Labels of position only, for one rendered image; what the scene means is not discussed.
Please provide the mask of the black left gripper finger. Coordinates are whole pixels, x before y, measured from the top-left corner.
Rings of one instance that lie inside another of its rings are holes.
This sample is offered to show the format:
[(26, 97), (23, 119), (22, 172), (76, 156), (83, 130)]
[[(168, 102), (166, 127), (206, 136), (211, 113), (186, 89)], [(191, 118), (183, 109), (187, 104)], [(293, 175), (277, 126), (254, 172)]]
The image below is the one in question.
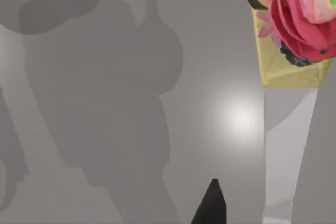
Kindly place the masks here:
[(191, 224), (226, 224), (226, 202), (218, 179), (212, 179)]

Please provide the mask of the yellow plant pot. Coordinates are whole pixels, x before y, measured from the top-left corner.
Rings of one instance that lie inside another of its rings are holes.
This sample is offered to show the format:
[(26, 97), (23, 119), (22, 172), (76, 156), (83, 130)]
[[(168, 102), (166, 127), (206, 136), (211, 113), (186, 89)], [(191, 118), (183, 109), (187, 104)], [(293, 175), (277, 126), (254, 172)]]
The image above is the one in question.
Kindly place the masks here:
[(251, 13), (263, 86), (265, 88), (318, 88), (332, 61), (325, 60), (304, 67), (290, 64), (285, 55), (280, 52), (280, 48), (273, 43), (271, 34), (265, 38), (258, 37), (259, 32), (268, 26), (268, 22), (264, 20), (264, 12), (252, 9)]

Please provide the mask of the pink flower plant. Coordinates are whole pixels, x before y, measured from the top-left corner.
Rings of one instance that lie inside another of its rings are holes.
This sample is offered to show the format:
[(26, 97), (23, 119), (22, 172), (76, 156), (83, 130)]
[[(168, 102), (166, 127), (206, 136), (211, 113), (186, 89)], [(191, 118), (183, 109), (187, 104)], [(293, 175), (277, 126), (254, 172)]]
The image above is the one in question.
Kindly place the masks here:
[(336, 0), (247, 1), (268, 22), (258, 36), (271, 36), (292, 65), (336, 58)]

